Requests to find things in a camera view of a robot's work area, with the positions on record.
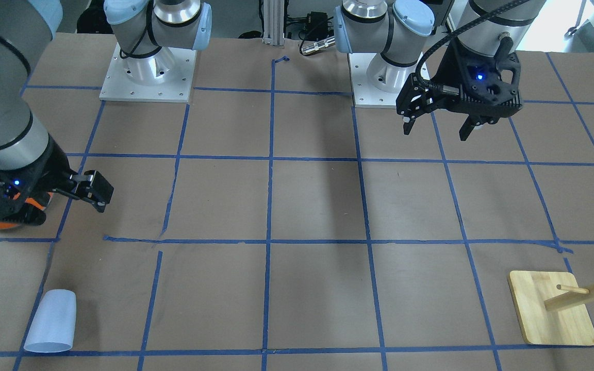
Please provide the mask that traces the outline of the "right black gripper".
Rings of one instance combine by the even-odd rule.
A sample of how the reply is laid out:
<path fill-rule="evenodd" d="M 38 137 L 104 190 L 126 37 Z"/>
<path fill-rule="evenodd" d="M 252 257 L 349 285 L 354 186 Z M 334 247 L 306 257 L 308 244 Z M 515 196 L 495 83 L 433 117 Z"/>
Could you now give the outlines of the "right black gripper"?
<path fill-rule="evenodd" d="M 73 200 L 91 204 L 99 213 L 104 213 L 111 202 L 114 187 L 99 171 L 78 174 L 70 168 L 68 157 L 49 137 L 42 155 L 25 167 L 0 171 L 0 181 L 10 190 L 19 192 L 23 199 L 42 197 L 54 192 Z M 19 225 L 40 226 L 46 221 L 45 212 L 35 205 L 24 204 L 16 214 Z"/>

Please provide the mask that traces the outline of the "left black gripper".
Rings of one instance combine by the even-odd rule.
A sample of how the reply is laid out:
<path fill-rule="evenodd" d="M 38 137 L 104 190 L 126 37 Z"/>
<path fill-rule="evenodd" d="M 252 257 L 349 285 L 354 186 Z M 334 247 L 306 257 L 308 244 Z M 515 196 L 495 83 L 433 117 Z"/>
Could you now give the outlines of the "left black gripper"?
<path fill-rule="evenodd" d="M 523 108 L 518 90 L 507 95 L 497 94 L 498 86 L 472 87 L 460 86 L 457 93 L 432 92 L 419 80 L 419 73 L 410 73 L 396 98 L 396 112 L 403 117 L 403 133 L 408 136 L 416 119 L 436 109 L 467 115 L 459 130 L 459 138 L 466 141 L 471 133 L 483 124 L 496 124 L 499 119 L 507 119 Z"/>

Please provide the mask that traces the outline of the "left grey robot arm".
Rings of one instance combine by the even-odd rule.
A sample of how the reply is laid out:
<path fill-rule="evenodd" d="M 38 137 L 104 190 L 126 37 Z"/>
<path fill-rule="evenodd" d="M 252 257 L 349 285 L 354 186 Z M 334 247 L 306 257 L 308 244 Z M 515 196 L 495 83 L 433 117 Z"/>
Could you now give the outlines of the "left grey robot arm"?
<path fill-rule="evenodd" d="M 543 1 L 468 1 L 460 23 L 425 49 L 452 9 L 451 1 L 343 1 L 333 15 L 336 48 L 371 53 L 368 77 L 396 93 L 396 112 L 410 134 L 420 116 L 439 109 L 467 116 L 466 141 L 485 124 L 523 108 L 516 47 Z"/>

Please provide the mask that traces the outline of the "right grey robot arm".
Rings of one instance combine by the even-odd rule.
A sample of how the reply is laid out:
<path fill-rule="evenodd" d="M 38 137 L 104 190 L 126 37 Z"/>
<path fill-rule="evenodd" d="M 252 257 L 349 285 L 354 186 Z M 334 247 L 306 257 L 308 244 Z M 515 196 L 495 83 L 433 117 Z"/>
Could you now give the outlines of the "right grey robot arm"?
<path fill-rule="evenodd" d="M 211 36 L 203 1 L 105 1 L 117 38 L 101 99 L 186 103 L 195 53 Z M 99 213 L 113 186 L 98 171 L 79 174 L 21 97 L 63 18 L 59 1 L 0 2 L 0 222 L 42 225 L 50 196 L 84 200 Z"/>

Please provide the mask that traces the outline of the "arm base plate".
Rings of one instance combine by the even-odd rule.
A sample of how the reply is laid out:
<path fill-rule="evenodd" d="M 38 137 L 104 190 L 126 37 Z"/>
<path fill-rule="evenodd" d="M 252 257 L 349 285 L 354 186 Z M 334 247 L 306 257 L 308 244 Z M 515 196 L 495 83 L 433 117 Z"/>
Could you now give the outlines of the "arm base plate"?
<path fill-rule="evenodd" d="M 163 47 L 145 59 L 123 59 L 115 46 L 99 98 L 104 101 L 188 103 L 197 51 Z"/>
<path fill-rule="evenodd" d="M 403 68 L 387 63 L 379 53 L 349 54 L 354 105 L 357 108 L 396 108 L 396 99 L 416 65 Z"/>

